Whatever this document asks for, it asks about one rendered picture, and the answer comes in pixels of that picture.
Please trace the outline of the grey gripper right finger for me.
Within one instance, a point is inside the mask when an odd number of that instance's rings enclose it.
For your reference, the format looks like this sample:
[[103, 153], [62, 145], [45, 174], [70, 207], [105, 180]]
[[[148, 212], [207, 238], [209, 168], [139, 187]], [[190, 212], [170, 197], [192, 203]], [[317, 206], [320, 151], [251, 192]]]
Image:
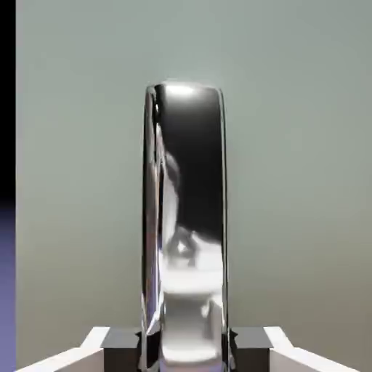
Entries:
[[295, 347], [279, 326], [230, 330], [230, 372], [357, 372]]

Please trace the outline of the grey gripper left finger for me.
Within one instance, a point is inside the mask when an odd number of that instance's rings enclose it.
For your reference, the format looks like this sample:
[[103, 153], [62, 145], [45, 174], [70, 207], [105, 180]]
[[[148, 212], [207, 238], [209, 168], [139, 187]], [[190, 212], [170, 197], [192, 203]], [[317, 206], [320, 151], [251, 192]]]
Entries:
[[80, 346], [15, 372], [139, 372], [140, 329], [93, 327]]

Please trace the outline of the curved shiny metal handle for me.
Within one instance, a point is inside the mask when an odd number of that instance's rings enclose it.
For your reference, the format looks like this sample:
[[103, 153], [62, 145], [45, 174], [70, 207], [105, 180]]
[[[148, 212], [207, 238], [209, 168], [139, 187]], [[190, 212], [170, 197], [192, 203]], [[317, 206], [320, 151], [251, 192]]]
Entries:
[[227, 166], [222, 92], [145, 91], [140, 372], [228, 372]]

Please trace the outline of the grey-green cabinet door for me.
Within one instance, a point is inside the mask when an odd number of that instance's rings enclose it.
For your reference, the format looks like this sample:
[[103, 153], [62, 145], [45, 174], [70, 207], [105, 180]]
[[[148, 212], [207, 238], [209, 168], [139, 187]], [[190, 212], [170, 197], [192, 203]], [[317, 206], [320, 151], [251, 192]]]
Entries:
[[17, 367], [140, 324], [148, 84], [218, 86], [229, 319], [372, 372], [372, 0], [17, 0]]

